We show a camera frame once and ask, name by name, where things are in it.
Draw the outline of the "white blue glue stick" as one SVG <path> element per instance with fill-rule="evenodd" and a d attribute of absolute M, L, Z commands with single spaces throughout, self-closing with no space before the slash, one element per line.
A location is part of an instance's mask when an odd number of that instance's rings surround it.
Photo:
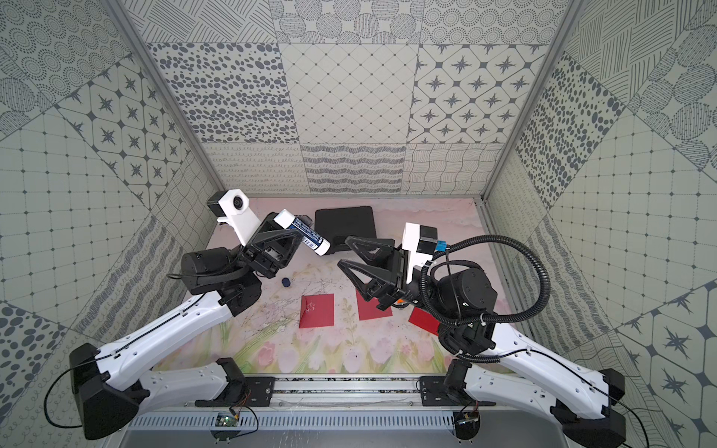
<path fill-rule="evenodd" d="M 274 222 L 283 229 L 298 231 L 302 235 L 304 244 L 311 248 L 317 255 L 324 256 L 329 252 L 329 241 L 313 230 L 310 225 L 287 211 L 287 209 L 278 213 L 274 218 Z"/>

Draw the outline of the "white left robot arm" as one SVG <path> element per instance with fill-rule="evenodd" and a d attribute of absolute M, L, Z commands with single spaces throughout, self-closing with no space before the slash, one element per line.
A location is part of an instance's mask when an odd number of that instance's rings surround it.
<path fill-rule="evenodd" d="M 244 245 L 184 254 L 179 280 L 192 296 L 183 304 L 113 343 L 86 343 L 71 352 L 70 383 L 87 440 L 106 438 L 156 409 L 185 402 L 235 407 L 248 399 L 248 382 L 232 358 L 179 371 L 154 367 L 248 310 L 261 297 L 261 281 L 289 265 L 304 237 L 275 217 L 269 214 Z"/>

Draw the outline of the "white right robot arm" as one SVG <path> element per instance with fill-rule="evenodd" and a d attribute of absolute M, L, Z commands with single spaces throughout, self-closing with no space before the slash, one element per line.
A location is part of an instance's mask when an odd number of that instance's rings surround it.
<path fill-rule="evenodd" d="M 551 280 L 541 260 L 523 243 L 486 234 L 448 245 L 423 227 L 398 246 L 391 239 L 349 236 L 359 261 L 338 266 L 363 300 L 380 310 L 398 302 L 424 310 L 438 323 L 440 345 L 453 356 L 444 394 L 460 404 L 494 402 L 537 414 L 582 447 L 619 447 L 627 420 L 615 410 L 625 395 L 625 377 L 614 369 L 590 370 L 530 340 L 515 324 L 537 317 L 550 300 Z M 451 259 L 471 246 L 509 246 L 523 255 L 539 281 L 528 309 L 500 315 L 485 270 L 474 261 Z"/>

